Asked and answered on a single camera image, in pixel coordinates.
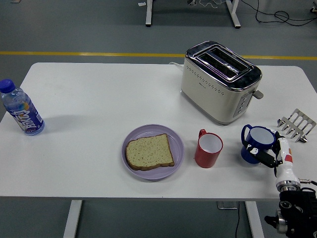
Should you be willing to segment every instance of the blue cup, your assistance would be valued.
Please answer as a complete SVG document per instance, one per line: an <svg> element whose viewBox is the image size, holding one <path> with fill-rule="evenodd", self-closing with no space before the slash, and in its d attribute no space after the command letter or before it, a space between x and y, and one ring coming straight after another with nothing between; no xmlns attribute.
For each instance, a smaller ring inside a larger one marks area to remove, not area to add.
<svg viewBox="0 0 317 238"><path fill-rule="evenodd" d="M247 135L247 138L245 138L245 132L246 129L249 129L249 133ZM263 150L266 151L269 150L272 145L275 143L275 136L273 132L266 127L263 126L251 126L251 125L245 125L241 132L241 142L247 141L252 147L254 147L254 150ZM247 161L250 164L258 164L259 161L255 158L253 158L250 154L250 152L247 151L247 149L242 146L241 149L241 156L242 158Z"/></svg>

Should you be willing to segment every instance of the blue bottle cap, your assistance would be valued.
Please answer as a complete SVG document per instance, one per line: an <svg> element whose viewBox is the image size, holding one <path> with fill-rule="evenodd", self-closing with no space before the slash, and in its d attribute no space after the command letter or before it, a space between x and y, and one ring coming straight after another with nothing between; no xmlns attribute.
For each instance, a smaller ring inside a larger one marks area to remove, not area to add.
<svg viewBox="0 0 317 238"><path fill-rule="evenodd" d="M11 79L4 79L0 81L0 92L9 93L15 89L15 85Z"/></svg>

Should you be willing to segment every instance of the water bottle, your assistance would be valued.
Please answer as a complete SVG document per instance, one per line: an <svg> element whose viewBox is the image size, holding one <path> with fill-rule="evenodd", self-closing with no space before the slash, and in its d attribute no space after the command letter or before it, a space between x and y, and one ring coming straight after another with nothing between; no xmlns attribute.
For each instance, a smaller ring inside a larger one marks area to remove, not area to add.
<svg viewBox="0 0 317 238"><path fill-rule="evenodd" d="M29 96L15 87L11 79L0 81L1 99L5 109L13 116L27 135L37 135L44 129L44 121Z"/></svg>

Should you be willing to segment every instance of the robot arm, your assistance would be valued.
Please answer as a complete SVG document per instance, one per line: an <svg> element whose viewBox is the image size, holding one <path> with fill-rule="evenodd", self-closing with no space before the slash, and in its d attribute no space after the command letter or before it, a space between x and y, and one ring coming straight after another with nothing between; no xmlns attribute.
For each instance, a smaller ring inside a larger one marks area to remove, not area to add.
<svg viewBox="0 0 317 238"><path fill-rule="evenodd" d="M280 234L290 238L317 238L317 200L311 188L301 188L300 183L316 182L299 180L293 172L293 158L288 141L275 133L276 143L272 151L276 157L264 151L253 155L264 165L274 168L276 188L280 192L279 209L275 217L266 216L265 221ZM248 151L253 148L243 142Z"/></svg>

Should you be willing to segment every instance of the red mug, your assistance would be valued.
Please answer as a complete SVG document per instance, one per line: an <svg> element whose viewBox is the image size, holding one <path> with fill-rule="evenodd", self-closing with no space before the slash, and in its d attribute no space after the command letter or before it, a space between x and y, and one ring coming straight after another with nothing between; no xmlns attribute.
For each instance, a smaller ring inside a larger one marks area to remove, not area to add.
<svg viewBox="0 0 317 238"><path fill-rule="evenodd" d="M222 148L223 142L218 135L201 129L194 159L200 167L210 168L216 163Z"/></svg>

